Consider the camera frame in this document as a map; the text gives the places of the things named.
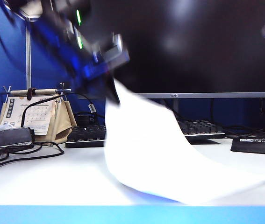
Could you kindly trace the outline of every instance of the computer monitor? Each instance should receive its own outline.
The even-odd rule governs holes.
[[[130,62],[115,77],[133,92],[147,98],[265,98],[265,0],[91,4],[80,31],[94,41],[102,33],[122,34]]]

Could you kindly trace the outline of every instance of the metal pole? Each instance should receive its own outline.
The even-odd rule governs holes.
[[[30,44],[30,31],[28,29],[28,22],[30,18],[26,18],[25,25],[25,54],[26,54],[26,89],[31,88],[31,44]]]

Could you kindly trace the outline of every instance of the white desk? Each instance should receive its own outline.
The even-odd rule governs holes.
[[[231,152],[231,140],[194,145],[206,157],[258,174],[265,174],[265,155]],[[21,161],[0,167],[3,205],[132,205],[180,204],[144,194],[119,183],[108,171],[103,148],[65,148],[58,157]],[[55,152],[46,148],[41,154]],[[265,205],[265,184],[220,198],[208,205]]]

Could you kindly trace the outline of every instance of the white paper sheet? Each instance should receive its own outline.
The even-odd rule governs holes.
[[[106,103],[105,157],[109,171],[124,185],[199,205],[265,182],[264,175],[204,157],[186,140],[172,111],[115,84],[121,105]]]

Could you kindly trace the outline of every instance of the green led light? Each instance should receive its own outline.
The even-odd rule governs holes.
[[[77,15],[78,25],[81,25],[81,18],[80,18],[79,10],[76,10],[76,15]]]
[[[77,37],[77,42],[78,42],[79,48],[82,49],[83,48],[83,44],[82,44],[80,36]]]

